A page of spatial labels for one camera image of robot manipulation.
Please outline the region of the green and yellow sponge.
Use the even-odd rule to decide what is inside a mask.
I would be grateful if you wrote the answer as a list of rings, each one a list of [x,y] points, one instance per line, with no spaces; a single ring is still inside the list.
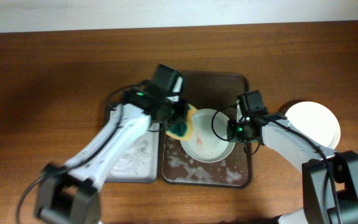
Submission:
[[[173,139],[179,140],[179,141],[188,141],[191,138],[191,135],[193,133],[193,116],[197,112],[197,109],[191,105],[188,104],[188,113],[186,116],[186,120],[177,124],[171,125],[166,130],[166,135],[170,136]]]

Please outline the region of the pale green plate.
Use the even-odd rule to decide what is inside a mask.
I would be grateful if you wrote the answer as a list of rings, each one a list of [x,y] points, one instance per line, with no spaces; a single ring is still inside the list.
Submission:
[[[197,161],[221,161],[234,149],[234,142],[223,141],[214,134],[211,122],[215,112],[212,109],[198,110],[192,117],[193,132],[189,140],[180,141],[185,152]]]

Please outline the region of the white plate with rim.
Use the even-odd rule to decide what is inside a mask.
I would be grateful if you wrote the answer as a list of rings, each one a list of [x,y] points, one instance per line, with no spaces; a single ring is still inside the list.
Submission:
[[[285,116],[297,130],[324,147],[335,149],[340,142],[339,121],[322,104],[312,101],[295,103],[287,109]]]

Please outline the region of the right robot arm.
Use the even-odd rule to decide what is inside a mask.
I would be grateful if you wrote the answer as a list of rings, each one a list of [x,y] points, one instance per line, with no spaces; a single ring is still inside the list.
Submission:
[[[279,153],[302,175],[302,208],[273,223],[358,223],[358,154],[338,152],[339,123],[326,107],[305,102],[269,113],[259,91],[237,96],[238,119],[227,122],[230,142],[257,142]]]

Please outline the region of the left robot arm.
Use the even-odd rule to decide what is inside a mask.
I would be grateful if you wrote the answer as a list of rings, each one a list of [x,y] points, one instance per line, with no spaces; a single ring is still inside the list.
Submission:
[[[108,122],[93,140],[61,167],[44,168],[35,217],[45,223],[100,223],[99,193],[124,151],[152,124],[186,120],[188,105],[180,98],[183,82],[179,71],[159,65],[151,80],[121,90]]]

